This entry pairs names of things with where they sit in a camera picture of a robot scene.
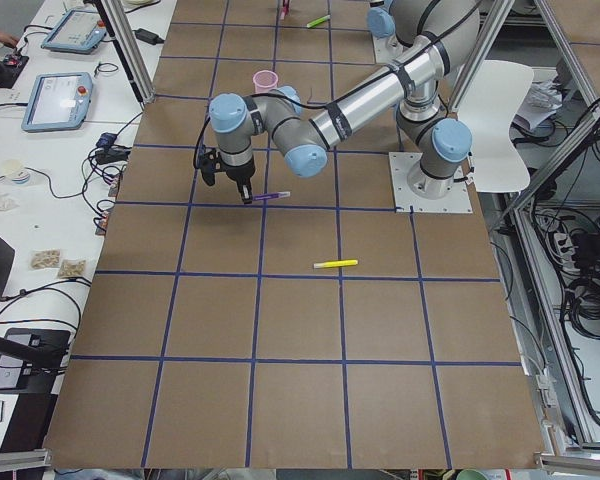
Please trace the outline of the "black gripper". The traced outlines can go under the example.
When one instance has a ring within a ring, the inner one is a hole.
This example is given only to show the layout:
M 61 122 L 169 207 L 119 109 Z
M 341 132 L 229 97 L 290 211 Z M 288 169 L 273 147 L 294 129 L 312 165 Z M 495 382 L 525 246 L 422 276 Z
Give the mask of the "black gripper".
M 233 180 L 244 205 L 253 203 L 251 178 L 255 174 L 253 152 L 247 149 L 240 153 L 221 152 L 221 160 L 225 165 L 227 176 Z

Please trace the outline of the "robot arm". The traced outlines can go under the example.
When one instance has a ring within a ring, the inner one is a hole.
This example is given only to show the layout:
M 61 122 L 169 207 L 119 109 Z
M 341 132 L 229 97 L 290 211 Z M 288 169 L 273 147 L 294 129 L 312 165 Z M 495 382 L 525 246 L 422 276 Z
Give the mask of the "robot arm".
M 309 178 L 324 169 L 330 148 L 389 108 L 403 103 L 411 111 L 437 110 L 437 98 L 420 100 L 416 95 L 465 63 L 478 35 L 478 6 L 476 1 L 389 1 L 370 8 L 370 14 L 393 21 L 405 51 L 307 120 L 301 117 L 296 90 L 289 86 L 249 96 L 216 96 L 209 106 L 209 121 L 218 146 L 199 150 L 195 168 L 209 186 L 216 174 L 225 173 L 249 204 L 256 171 L 253 137 L 267 133 L 289 168 Z

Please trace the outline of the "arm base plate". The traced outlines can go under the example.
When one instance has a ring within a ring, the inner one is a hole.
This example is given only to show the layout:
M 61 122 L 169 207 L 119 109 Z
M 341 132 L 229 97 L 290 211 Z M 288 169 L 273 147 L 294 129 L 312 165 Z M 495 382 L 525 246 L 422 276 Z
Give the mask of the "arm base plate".
M 460 165 L 447 179 L 427 176 L 420 152 L 388 154 L 394 209 L 398 213 L 472 214 L 468 186 Z

